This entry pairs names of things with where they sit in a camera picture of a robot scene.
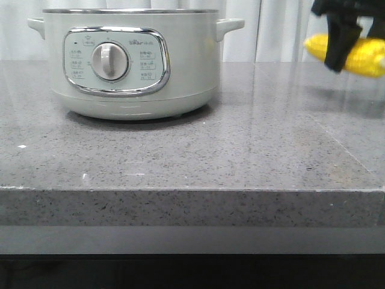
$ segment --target granite countertop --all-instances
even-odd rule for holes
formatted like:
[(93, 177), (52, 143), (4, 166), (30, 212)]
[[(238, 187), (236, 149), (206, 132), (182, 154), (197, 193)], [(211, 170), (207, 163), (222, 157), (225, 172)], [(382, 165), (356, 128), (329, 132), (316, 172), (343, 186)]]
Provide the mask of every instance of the granite countertop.
[(0, 226), (385, 225), (385, 83), (225, 63), (181, 117), (63, 108), (44, 61), (0, 61)]

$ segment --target white curtain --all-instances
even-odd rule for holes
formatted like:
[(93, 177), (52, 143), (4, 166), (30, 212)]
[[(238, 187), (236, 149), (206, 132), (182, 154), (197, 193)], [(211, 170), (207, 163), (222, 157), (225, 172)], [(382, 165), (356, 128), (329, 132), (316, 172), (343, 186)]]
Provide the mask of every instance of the white curtain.
[[(43, 8), (214, 8), (220, 17), (246, 20), (228, 33), (223, 61), (313, 61), (303, 41), (327, 32), (325, 18), (311, 14), (313, 0), (0, 0), (0, 60), (44, 60), (44, 41), (26, 25)], [(371, 21), (363, 19), (364, 31)]]

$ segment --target yellow corn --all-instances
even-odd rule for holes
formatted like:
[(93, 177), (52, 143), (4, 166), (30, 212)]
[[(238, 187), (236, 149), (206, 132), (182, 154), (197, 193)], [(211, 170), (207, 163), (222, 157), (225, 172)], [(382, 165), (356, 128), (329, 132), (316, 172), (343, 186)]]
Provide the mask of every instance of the yellow corn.
[[(321, 61), (325, 61), (328, 35), (317, 34), (307, 39), (307, 51)], [(385, 40), (360, 38), (349, 53), (345, 70), (368, 77), (385, 75)]]

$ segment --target control panel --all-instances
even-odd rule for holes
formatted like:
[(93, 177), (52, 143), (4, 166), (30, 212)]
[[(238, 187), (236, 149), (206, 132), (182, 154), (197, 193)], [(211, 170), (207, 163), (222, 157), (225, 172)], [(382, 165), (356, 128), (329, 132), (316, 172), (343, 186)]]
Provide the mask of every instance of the control panel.
[(163, 36), (137, 27), (71, 29), (64, 39), (63, 66), (71, 85), (101, 96), (156, 92), (171, 72)]

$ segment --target knob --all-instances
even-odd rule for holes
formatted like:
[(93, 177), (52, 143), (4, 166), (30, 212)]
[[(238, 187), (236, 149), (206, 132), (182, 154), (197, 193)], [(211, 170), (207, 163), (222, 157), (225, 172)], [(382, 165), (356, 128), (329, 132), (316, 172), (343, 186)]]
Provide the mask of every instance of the knob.
[(121, 78), (128, 69), (128, 57), (115, 43), (102, 43), (92, 52), (91, 66), (96, 75), (105, 80)]

